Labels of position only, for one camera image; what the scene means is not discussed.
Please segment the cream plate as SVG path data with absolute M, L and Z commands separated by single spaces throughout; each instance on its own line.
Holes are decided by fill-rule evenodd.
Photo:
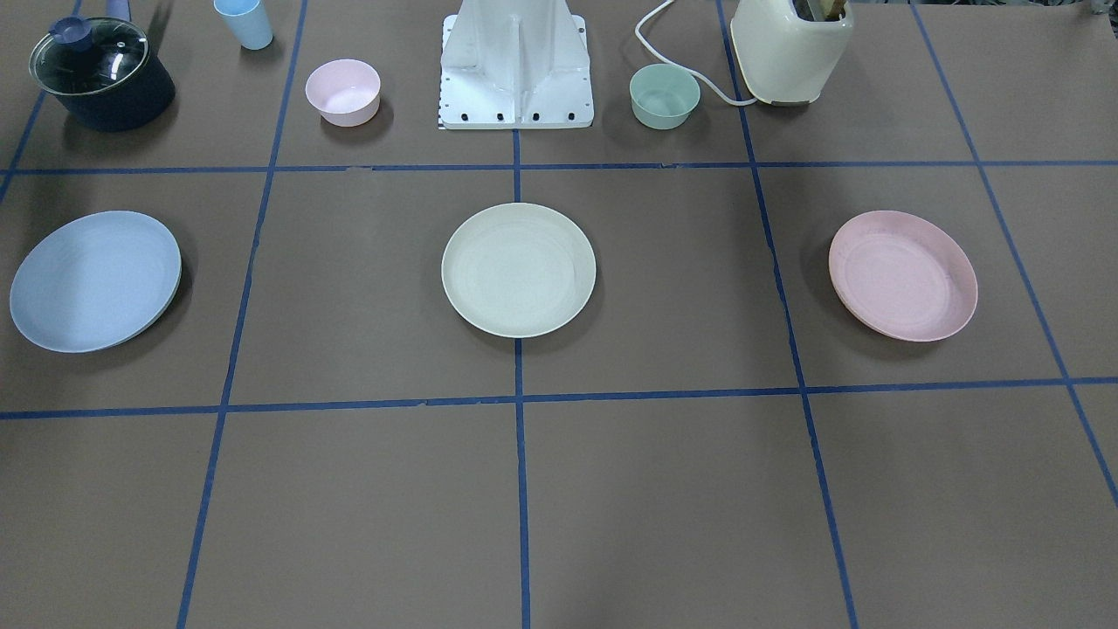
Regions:
M 590 239 L 542 204 L 487 207 L 459 225 L 442 255 L 452 307 L 498 337 L 555 333 L 582 312 L 596 282 Z

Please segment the pink plate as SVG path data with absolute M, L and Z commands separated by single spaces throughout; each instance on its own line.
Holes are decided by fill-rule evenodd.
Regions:
M 951 337 L 977 309 L 978 282 L 961 246 L 909 212 L 849 219 L 828 247 L 828 275 L 843 306 L 891 339 Z

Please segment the dark blue pot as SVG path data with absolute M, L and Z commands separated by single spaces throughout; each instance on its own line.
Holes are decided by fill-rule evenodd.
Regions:
M 120 17 L 129 23 L 135 23 L 127 1 L 107 1 L 107 12 L 102 17 Z M 63 96 L 45 92 L 59 101 L 73 118 L 84 127 L 101 132 L 122 132 L 143 127 L 152 120 L 159 118 L 176 99 L 176 83 L 164 64 L 157 57 L 155 45 L 148 34 L 146 37 L 151 46 L 148 61 L 140 72 L 116 87 L 84 96 Z

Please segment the blue plate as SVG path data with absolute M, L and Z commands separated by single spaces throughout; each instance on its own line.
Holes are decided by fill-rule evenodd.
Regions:
M 23 339 L 56 353 L 93 353 L 135 339 L 176 299 L 183 256 L 168 227 L 136 211 L 77 218 L 17 268 L 9 308 Z

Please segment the green bowl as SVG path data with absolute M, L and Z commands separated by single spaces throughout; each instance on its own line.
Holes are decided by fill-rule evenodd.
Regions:
M 675 65 L 651 64 L 631 76 L 632 115 L 652 130 L 672 130 L 686 122 L 701 101 L 691 73 Z

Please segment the light blue cup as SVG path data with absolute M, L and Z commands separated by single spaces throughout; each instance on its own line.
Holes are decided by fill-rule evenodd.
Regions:
M 269 16 L 263 1 L 214 1 L 214 9 L 241 48 L 259 51 L 274 39 Z

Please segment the pink bowl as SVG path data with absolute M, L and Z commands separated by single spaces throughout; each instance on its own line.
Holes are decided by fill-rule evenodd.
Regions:
M 371 64 L 335 59 L 311 72 L 305 97 L 323 120 L 351 128 L 375 118 L 381 104 L 381 77 Z

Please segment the cream toaster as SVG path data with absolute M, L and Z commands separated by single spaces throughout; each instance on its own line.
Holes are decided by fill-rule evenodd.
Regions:
M 793 1 L 738 3 L 731 41 L 743 84 L 756 101 L 798 107 L 818 99 L 854 31 L 853 9 L 845 8 L 837 23 L 808 23 L 796 16 Z

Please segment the glass pot lid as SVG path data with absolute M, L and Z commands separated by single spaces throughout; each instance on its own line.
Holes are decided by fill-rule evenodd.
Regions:
M 36 44 L 29 73 L 44 90 L 63 96 L 100 94 L 144 67 L 144 31 L 120 17 L 61 17 Z

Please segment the toast slice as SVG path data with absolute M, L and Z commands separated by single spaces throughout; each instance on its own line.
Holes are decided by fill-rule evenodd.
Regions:
M 846 15 L 846 0 L 795 0 L 793 9 L 808 23 L 837 23 Z

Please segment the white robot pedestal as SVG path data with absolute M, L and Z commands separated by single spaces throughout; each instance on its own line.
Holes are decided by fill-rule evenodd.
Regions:
M 464 1 L 440 34 L 440 128 L 593 124 L 587 23 L 566 1 Z

